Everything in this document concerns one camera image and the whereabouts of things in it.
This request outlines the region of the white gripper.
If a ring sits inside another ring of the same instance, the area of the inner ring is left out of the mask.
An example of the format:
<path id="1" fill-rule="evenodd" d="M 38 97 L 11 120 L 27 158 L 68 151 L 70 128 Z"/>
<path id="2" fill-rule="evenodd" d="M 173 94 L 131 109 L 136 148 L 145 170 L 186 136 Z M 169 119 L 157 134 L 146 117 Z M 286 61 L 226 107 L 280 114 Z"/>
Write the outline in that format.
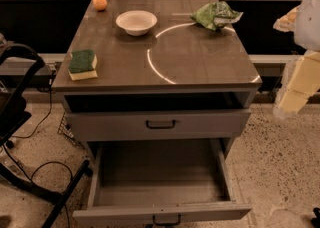
<path id="1" fill-rule="evenodd" d="M 286 119 L 296 115 L 320 89 L 320 53 L 314 52 L 320 51 L 320 0 L 303 0 L 298 8 L 277 19 L 273 28 L 294 31 L 295 43 L 312 50 L 285 66 L 273 114 Z"/>

